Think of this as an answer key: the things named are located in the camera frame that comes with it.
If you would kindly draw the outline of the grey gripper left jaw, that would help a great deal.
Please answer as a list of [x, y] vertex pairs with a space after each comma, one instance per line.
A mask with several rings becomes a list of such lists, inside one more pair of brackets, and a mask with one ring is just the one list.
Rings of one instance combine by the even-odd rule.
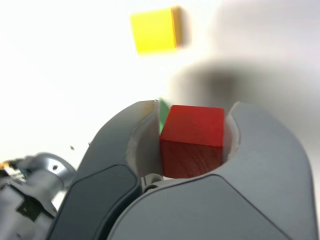
[[136, 102], [111, 118], [91, 141], [60, 206], [52, 240], [105, 240], [143, 190], [141, 178], [162, 173], [160, 103]]

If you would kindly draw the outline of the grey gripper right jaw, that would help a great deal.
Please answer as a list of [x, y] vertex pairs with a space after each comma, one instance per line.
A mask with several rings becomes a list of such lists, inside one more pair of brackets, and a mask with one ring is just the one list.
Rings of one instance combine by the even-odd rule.
[[312, 240], [315, 199], [310, 162], [298, 139], [253, 104], [227, 116], [227, 161], [135, 200], [111, 240]]

